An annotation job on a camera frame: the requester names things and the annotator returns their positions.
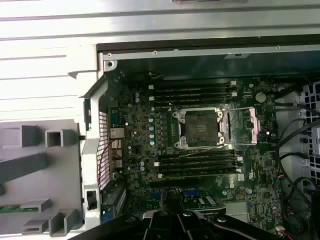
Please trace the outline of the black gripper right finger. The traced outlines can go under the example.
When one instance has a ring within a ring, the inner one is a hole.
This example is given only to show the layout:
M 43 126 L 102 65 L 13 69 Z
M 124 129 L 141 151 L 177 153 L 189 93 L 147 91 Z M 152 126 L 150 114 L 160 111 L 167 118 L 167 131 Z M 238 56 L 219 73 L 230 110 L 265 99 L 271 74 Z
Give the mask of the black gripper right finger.
M 280 240 L 281 237 L 228 215 L 211 220 L 185 210 L 182 198 L 173 196 L 174 240 Z

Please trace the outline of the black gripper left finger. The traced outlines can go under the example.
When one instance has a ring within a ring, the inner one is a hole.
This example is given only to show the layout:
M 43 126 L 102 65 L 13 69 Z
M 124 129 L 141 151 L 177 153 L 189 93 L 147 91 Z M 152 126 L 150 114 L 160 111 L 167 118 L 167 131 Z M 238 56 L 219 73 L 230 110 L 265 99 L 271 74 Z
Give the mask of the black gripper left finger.
M 76 240 L 169 240 L 174 214 L 173 195 L 161 199 L 160 209 L 143 219 L 124 214 L 76 235 Z

